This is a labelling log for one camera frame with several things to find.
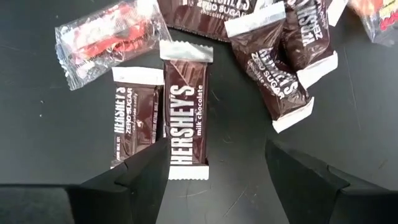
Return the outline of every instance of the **brown candy wrapper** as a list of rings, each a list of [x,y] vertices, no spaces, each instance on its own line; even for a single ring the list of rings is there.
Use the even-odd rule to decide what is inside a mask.
[[[284,3],[278,2],[225,22],[234,54],[258,84],[278,133],[309,116],[313,108],[313,98],[295,73],[277,60],[285,17]]]
[[[111,168],[156,140],[159,91],[163,71],[155,68],[114,67],[114,159]]]
[[[325,0],[287,0],[282,43],[291,66],[308,88],[338,65],[330,46]]]
[[[229,42],[224,22],[250,14],[265,0],[158,0],[166,24],[180,30]]]
[[[170,139],[169,180],[207,180],[206,121],[208,64],[213,48],[160,42],[164,61],[165,132]]]

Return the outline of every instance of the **black table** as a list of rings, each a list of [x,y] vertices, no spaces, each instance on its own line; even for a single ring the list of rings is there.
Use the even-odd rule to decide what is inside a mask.
[[[78,184],[109,169],[114,84],[107,73],[70,91],[54,51],[55,26],[111,1],[5,0],[0,7],[0,183]],[[261,96],[228,44],[212,45],[209,181],[169,182],[158,223],[287,223],[265,158],[266,136],[388,189],[398,189],[398,46],[371,44],[345,10],[331,29],[338,69],[309,89],[312,115],[276,134]],[[156,54],[122,66],[162,68]]]

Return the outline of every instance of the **hershey's milk chocolate wrapper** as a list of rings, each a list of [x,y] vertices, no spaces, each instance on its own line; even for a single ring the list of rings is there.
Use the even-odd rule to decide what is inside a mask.
[[[164,61],[165,130],[170,139],[169,180],[207,180],[208,64],[213,48],[160,41]]]

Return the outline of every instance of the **clear wrapper with red candy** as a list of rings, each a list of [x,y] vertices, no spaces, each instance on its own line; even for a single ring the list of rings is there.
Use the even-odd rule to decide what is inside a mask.
[[[398,42],[398,0],[351,0],[372,42],[392,46]]]
[[[120,2],[55,28],[58,60],[76,90],[171,40],[156,0]]]

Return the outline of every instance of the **black plastic object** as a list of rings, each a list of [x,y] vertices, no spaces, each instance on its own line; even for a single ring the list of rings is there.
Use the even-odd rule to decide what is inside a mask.
[[[398,193],[267,141],[272,183],[290,224],[398,223]]]
[[[169,164],[161,139],[81,185],[1,185],[0,223],[156,223]]]

